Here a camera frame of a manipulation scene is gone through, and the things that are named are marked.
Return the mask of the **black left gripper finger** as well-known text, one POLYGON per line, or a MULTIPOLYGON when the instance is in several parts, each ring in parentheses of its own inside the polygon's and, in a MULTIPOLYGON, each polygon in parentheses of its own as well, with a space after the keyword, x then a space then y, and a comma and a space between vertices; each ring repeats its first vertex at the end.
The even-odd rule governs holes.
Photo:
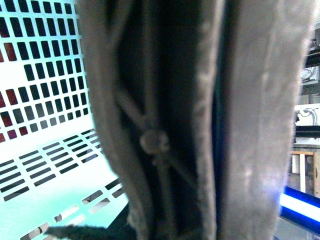
POLYGON ((123 230, 111 231, 104 227, 93 226, 51 226, 45 235, 59 240, 132 240, 133 234, 123 230))

